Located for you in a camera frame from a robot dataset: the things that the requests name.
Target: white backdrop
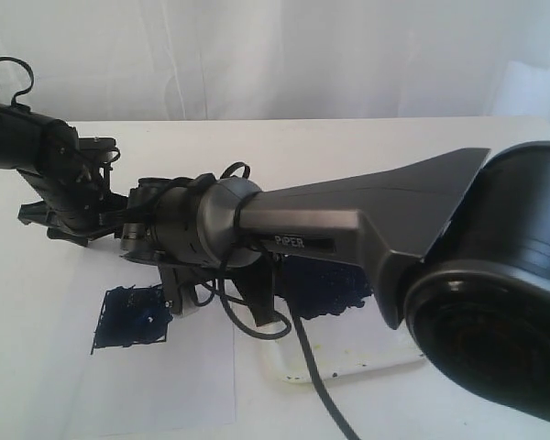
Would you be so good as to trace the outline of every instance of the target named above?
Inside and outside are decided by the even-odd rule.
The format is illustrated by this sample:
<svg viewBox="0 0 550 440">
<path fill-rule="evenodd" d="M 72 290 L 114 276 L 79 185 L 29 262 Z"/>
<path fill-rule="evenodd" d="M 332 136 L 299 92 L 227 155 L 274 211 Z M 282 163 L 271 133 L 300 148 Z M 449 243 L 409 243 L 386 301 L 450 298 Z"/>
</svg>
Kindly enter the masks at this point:
<svg viewBox="0 0 550 440">
<path fill-rule="evenodd" d="M 68 120 L 541 115 L 550 0 L 0 0 Z M 6 101 L 25 76 L 0 69 Z"/>
</svg>

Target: robotic arm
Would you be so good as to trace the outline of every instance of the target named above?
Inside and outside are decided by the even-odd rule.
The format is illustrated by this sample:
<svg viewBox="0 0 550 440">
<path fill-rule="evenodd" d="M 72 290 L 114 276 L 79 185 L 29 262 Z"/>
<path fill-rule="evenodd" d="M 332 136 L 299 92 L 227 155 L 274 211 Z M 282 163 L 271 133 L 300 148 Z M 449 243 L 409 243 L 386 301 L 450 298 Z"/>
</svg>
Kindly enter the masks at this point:
<svg viewBox="0 0 550 440">
<path fill-rule="evenodd" d="M 359 266 L 387 325 L 405 320 L 451 380 L 550 421 L 550 142 L 273 192 L 239 163 L 220 179 L 141 179 L 126 198 L 109 189 L 113 139 L 78 138 L 16 97 L 0 105 L 0 168 L 42 199 L 23 223 L 83 246 L 115 234 L 126 259 L 159 268 L 176 314 L 225 273 L 257 325 L 277 320 L 257 278 L 266 252 Z"/>
</svg>

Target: white table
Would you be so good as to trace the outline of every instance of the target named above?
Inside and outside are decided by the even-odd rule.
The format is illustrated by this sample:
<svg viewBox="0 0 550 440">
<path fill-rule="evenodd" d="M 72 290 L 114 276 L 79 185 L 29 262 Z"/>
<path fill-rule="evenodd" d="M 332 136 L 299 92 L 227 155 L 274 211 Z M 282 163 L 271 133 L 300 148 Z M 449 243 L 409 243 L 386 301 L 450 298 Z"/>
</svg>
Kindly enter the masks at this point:
<svg viewBox="0 0 550 440">
<path fill-rule="evenodd" d="M 550 126 L 529 116 L 76 126 L 82 136 L 116 138 L 123 156 L 112 183 L 120 193 L 139 177 L 219 173 L 235 160 L 249 163 L 252 180 L 269 190 L 386 170 L 463 147 L 497 151 L 550 139 Z M 0 439 L 24 433 L 61 299 L 81 252 L 49 241 L 39 226 L 17 221 L 18 206 L 36 199 L 14 172 L 0 171 Z M 269 377 L 259 344 L 236 331 L 236 423 L 122 438 L 342 438 L 310 386 Z M 550 423 L 484 401 L 427 362 L 328 385 L 363 439 L 550 439 Z"/>
</svg>

